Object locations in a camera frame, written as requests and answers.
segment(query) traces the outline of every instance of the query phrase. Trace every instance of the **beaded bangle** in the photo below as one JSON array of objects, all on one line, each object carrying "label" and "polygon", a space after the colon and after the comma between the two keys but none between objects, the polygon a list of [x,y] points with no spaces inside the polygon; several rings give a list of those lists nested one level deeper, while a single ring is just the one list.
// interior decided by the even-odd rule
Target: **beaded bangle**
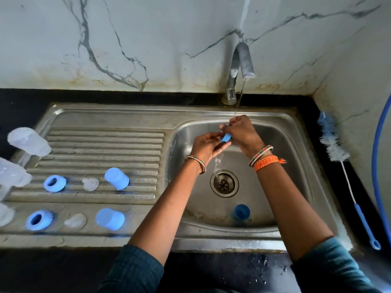
[{"label": "beaded bangle", "polygon": [[276,155],[270,155],[270,156],[267,156],[265,158],[262,158],[262,159],[258,160],[255,163],[254,170],[257,172],[261,168],[263,168],[263,167],[265,167],[265,166],[267,166],[267,165],[269,165],[271,163],[274,163],[274,162],[286,163],[285,159],[283,159],[283,158],[278,159],[278,157]]},{"label": "beaded bangle", "polygon": [[195,159],[196,161],[198,161],[201,164],[201,166],[202,166],[202,173],[201,174],[206,172],[205,162],[203,162],[202,159],[200,159],[200,158],[198,158],[197,156],[194,156],[194,155],[186,155],[185,156],[185,160],[188,159],[188,158],[193,158],[193,159]]},{"label": "beaded bangle", "polygon": [[260,152],[258,152],[250,161],[250,163],[248,164],[250,167],[253,167],[254,164],[257,162],[257,160],[263,155],[265,154],[265,152],[267,150],[270,150],[272,151],[273,150],[273,146],[272,145],[267,145],[265,148],[263,148]]}]

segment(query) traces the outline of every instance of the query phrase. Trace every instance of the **teal sleeve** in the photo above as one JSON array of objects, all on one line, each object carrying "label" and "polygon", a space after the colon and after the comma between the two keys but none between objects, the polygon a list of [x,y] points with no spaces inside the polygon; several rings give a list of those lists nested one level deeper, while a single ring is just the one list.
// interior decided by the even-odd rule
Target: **teal sleeve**
[{"label": "teal sleeve", "polygon": [[292,270],[303,293],[379,292],[335,237],[293,263]]},{"label": "teal sleeve", "polygon": [[140,248],[125,245],[98,292],[156,292],[163,273],[163,265],[156,258]]}]

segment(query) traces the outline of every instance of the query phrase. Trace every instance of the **person's right arm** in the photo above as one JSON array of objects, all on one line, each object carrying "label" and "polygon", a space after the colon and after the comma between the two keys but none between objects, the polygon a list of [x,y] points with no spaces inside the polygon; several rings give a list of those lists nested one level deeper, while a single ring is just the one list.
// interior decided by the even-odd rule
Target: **person's right arm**
[{"label": "person's right arm", "polygon": [[[231,134],[249,160],[267,145],[246,115],[231,118],[229,126],[221,125],[220,128]],[[272,155],[270,151],[262,158],[269,155]],[[281,164],[271,163],[258,170],[257,176],[293,261],[292,269],[302,292],[335,288],[349,292],[378,292]]]}]

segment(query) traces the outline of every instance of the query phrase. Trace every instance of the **forearm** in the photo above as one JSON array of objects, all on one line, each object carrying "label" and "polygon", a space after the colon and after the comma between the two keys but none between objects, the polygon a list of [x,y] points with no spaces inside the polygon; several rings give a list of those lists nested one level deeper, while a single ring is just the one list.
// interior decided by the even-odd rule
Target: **forearm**
[{"label": "forearm", "polygon": [[164,265],[200,172],[201,167],[197,161],[188,159],[183,163],[177,176],[130,238],[130,245],[146,251]]},{"label": "forearm", "polygon": [[279,163],[261,168],[257,175],[293,261],[333,236]]}]

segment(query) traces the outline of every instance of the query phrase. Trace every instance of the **white bristles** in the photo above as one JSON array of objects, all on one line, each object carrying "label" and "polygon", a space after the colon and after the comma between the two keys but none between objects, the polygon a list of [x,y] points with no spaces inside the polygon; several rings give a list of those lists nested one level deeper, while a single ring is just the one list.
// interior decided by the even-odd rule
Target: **white bristles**
[{"label": "white bristles", "polygon": [[323,136],[320,138],[320,142],[326,145],[326,151],[331,161],[343,162],[350,157],[348,152],[340,146],[338,138],[335,135]]}]

